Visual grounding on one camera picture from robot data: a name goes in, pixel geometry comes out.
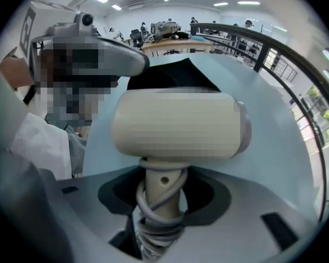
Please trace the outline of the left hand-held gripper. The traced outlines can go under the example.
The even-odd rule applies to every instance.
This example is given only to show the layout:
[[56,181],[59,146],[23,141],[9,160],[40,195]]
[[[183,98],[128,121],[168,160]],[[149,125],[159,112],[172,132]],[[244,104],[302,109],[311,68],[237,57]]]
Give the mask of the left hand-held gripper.
[[[94,16],[65,5],[31,1],[24,17],[19,48],[30,61],[32,43],[46,36],[97,36]],[[135,77],[150,67],[149,58],[140,50],[113,39],[98,38],[98,72],[108,76]]]

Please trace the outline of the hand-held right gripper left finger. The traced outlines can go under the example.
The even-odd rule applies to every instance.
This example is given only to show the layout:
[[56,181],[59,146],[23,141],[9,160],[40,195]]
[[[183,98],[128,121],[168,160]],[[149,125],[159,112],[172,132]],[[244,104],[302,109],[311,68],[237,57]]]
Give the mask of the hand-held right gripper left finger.
[[57,180],[0,152],[0,213],[27,263],[142,263],[133,228],[141,169]]

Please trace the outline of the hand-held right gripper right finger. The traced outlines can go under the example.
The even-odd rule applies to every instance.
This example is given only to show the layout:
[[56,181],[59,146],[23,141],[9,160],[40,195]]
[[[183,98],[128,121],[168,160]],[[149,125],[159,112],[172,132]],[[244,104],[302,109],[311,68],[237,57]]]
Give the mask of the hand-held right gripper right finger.
[[184,185],[184,232],[164,263],[291,263],[317,220],[267,187],[191,167]]

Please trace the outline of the black cloth mat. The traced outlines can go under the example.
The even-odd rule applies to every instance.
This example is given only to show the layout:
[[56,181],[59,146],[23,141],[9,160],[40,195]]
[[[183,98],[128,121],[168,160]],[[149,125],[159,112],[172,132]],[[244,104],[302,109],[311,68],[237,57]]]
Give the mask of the black cloth mat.
[[220,92],[188,58],[149,67],[142,74],[129,79],[127,90],[182,87]]

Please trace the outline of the person's left forearm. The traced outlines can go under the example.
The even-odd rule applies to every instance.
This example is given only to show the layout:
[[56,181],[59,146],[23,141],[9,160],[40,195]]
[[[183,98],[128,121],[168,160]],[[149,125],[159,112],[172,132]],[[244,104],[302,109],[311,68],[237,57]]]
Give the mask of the person's left forearm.
[[28,64],[23,58],[8,56],[0,63],[0,72],[12,89],[33,85]]

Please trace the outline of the white and gray backpack device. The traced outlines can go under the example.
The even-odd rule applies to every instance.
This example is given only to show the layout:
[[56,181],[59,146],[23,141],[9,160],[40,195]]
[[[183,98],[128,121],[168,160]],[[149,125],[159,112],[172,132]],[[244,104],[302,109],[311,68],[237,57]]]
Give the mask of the white and gray backpack device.
[[160,21],[151,24],[150,34],[155,41],[169,38],[173,33],[181,30],[181,26],[174,21]]

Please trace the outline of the wooden table with white legs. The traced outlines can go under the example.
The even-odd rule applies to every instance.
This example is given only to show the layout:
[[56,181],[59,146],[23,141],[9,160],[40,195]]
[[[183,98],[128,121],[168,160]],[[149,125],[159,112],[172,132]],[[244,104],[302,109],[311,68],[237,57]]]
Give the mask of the wooden table with white legs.
[[144,43],[141,50],[149,57],[182,53],[209,53],[213,44],[209,41],[192,39],[165,39],[159,42]]

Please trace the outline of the black headphones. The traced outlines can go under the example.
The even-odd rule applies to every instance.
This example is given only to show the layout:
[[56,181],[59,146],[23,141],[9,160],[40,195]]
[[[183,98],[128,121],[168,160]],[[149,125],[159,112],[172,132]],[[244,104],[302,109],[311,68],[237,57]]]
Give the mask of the black headphones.
[[183,39],[183,40],[188,40],[191,38],[190,34],[186,32],[173,32],[170,36],[171,39]]

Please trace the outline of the person's white t-shirt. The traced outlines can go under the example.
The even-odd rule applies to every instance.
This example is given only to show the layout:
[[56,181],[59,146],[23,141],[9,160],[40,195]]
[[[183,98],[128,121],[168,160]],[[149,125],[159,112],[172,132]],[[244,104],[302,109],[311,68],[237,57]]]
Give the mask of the person's white t-shirt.
[[9,150],[32,162],[36,168],[50,170],[57,180],[69,179],[72,175],[67,132],[30,112]]

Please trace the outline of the light blue table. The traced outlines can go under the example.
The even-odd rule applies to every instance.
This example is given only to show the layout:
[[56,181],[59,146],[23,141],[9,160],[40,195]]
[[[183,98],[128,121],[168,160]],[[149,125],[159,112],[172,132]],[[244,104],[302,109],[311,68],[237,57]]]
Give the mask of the light blue table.
[[[293,114],[276,90],[253,69],[223,55],[173,54],[151,58],[150,64],[156,66],[186,58],[222,92],[242,101],[252,124],[251,142],[243,153],[227,161],[196,161],[194,165],[257,182],[310,221],[316,221],[309,154]],[[121,78],[99,107],[87,139],[85,176],[138,163],[138,158],[116,150],[110,133],[117,102],[127,84],[128,79]]]

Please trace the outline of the black curved metal railing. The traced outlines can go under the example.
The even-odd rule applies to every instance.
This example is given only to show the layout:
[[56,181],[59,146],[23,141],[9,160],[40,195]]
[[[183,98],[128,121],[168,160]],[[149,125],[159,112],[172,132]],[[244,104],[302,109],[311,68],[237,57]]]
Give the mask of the black curved metal railing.
[[242,62],[271,81],[291,110],[311,163],[315,165],[315,206],[320,220],[329,216],[329,85],[319,71],[287,45],[237,25],[191,23],[190,34]]

